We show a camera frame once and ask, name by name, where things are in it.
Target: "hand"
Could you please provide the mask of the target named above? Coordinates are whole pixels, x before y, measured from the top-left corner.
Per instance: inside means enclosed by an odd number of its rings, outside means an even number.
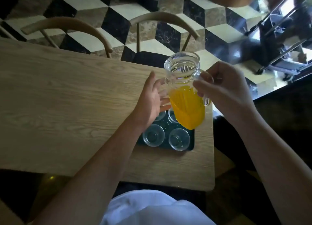
[[[208,82],[211,77],[206,72],[212,75],[214,84]],[[247,82],[240,70],[218,61],[206,72],[201,73],[205,81],[194,81],[193,86],[199,96],[208,96],[232,125],[239,121],[242,115],[255,111]]]
[[[136,120],[139,120],[143,131],[156,119],[160,112],[169,110],[171,105],[166,90],[159,91],[161,85],[165,83],[165,78],[155,79],[155,73],[152,71],[146,79],[138,103],[132,112]]]

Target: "white shirt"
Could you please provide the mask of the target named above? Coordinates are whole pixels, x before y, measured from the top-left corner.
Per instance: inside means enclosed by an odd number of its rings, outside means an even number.
[[[111,200],[100,225],[216,225],[186,200],[157,190],[135,190]]]

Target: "pitcher handle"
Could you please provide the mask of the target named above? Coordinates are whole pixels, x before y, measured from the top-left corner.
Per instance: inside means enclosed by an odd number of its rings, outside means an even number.
[[[194,79],[196,79],[196,80],[204,80],[204,79],[200,76],[200,74],[201,74],[202,72],[204,72],[204,70],[199,69],[196,73],[194,73]],[[212,77],[211,74],[209,74],[209,75],[210,75],[210,77],[211,77],[211,82],[210,82],[210,83],[213,84],[213,82],[214,82],[213,77]],[[211,104],[211,99],[209,99],[209,97],[207,97],[207,96],[204,95],[204,97],[203,97],[203,103],[204,103],[205,106],[208,106],[208,105]]]

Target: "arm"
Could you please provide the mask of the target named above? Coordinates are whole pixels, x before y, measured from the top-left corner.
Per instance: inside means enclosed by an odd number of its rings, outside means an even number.
[[[215,85],[195,81],[194,87],[239,133],[281,223],[311,224],[312,171],[257,112],[240,71],[217,62],[207,72],[222,80]]]
[[[151,72],[134,111],[80,169],[33,222],[38,224],[99,224],[123,175],[140,134],[169,102],[158,92],[163,79]]]

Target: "person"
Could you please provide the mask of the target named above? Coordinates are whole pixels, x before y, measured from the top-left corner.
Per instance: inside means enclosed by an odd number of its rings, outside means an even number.
[[[312,224],[312,172],[263,120],[244,75],[224,62],[194,81],[242,138],[282,224]],[[147,78],[133,112],[99,151],[34,220],[47,224],[214,224],[195,205],[154,190],[130,191],[111,199],[140,134],[170,108],[164,79]]]

